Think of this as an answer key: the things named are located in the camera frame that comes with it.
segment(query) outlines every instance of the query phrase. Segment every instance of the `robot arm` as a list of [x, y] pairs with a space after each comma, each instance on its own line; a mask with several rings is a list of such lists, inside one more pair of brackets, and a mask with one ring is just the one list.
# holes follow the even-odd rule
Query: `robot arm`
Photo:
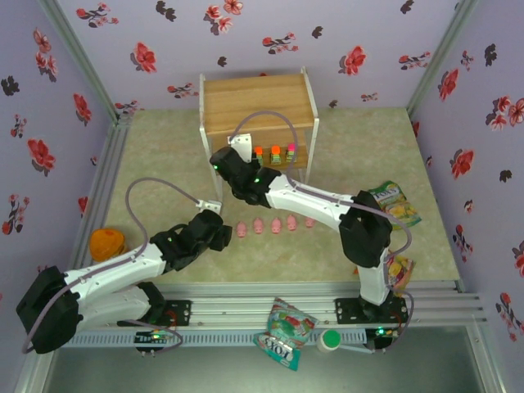
[[293, 181], [280, 171], [260, 167], [257, 160], [246, 160], [239, 152], [245, 147], [223, 147], [210, 159], [219, 175], [228, 182], [233, 195], [250, 205], [289, 210], [340, 233], [344, 254], [357, 264], [361, 282], [360, 297], [375, 306], [382, 305], [390, 290], [384, 279], [391, 224], [381, 216], [349, 207], [350, 204], [380, 210], [373, 196], [340, 195]]
[[[179, 271], [207, 249], [222, 251], [231, 240], [233, 229], [220, 218], [218, 202], [200, 201], [197, 207], [201, 211], [188, 224], [157, 233], [139, 255], [142, 247], [85, 269], [60, 273], [52, 266], [42, 271], [16, 307], [28, 334], [38, 325], [31, 337], [34, 350], [38, 354], [56, 350], [76, 332], [107, 323], [128, 319], [154, 323], [164, 313], [165, 299], [143, 280]], [[47, 303], [61, 291], [37, 323]]]

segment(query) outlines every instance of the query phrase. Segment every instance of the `purple wall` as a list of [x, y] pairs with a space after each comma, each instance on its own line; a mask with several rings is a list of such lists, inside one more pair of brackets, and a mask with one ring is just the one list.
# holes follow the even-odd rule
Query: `purple wall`
[[3, 6], [0, 390], [10, 392], [24, 361], [25, 331], [15, 307], [38, 269], [70, 262], [82, 219], [79, 200], [90, 192], [91, 159], [102, 152], [110, 120], [38, 3]]
[[[162, 14], [156, 1], [109, 0], [108, 11], [98, 10], [97, 0], [59, 0], [111, 100], [137, 101], [146, 109], [197, 108], [193, 93], [200, 73], [208, 79], [232, 78], [299, 72], [301, 66], [308, 67], [319, 107], [333, 100], [339, 107], [407, 106], [457, 2], [414, 2], [409, 10], [405, 0], [165, 0]], [[218, 18], [210, 12], [215, 19], [204, 20], [209, 6], [217, 6]], [[288, 32], [294, 37], [285, 39]], [[147, 48], [136, 51], [140, 61], [133, 63], [138, 43]], [[365, 58], [357, 50], [341, 67], [341, 58], [358, 46]], [[358, 74], [348, 75], [354, 71]], [[175, 88], [190, 93], [177, 94]], [[370, 97], [363, 102], [362, 95]]]
[[524, 25], [520, 1], [501, 5], [477, 6], [413, 120], [461, 276], [522, 391]]

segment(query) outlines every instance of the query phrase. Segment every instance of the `pink figurine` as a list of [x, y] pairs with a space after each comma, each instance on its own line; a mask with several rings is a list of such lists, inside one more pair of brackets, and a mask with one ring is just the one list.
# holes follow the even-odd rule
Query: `pink figurine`
[[280, 233], [280, 230], [282, 229], [282, 221], [280, 221], [280, 218], [276, 218], [271, 222], [271, 232], [273, 232], [275, 235]]
[[312, 228], [314, 226], [314, 223], [315, 223], [314, 219], [311, 219], [310, 217], [305, 218], [305, 226], [307, 228]]
[[296, 218], [294, 215], [287, 216], [287, 229], [294, 231], [296, 229]]
[[264, 223], [258, 217], [253, 221], [253, 229], [257, 235], [260, 235], [264, 231]]
[[237, 224], [237, 236], [242, 238], [245, 237], [247, 233], [247, 225], [242, 221]]

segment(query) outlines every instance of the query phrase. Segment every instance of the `small bottle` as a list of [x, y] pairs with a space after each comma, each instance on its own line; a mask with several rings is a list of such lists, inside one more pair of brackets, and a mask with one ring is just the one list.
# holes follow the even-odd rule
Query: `small bottle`
[[289, 145], [287, 145], [286, 161], [291, 162], [294, 155], [295, 155], [295, 143], [290, 143]]
[[271, 165], [280, 165], [280, 146], [271, 146]]
[[327, 354], [341, 346], [341, 335], [336, 330], [324, 330], [317, 340], [317, 348]]
[[262, 156], [262, 146], [255, 146], [255, 157], [259, 161], [260, 166], [264, 166], [264, 157]]

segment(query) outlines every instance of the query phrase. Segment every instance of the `bottle cap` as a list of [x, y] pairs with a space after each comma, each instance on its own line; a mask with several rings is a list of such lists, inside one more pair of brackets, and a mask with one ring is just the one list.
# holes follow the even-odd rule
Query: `bottle cap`
[[337, 348], [341, 344], [341, 335], [336, 330], [328, 330], [323, 335], [323, 341], [328, 348]]

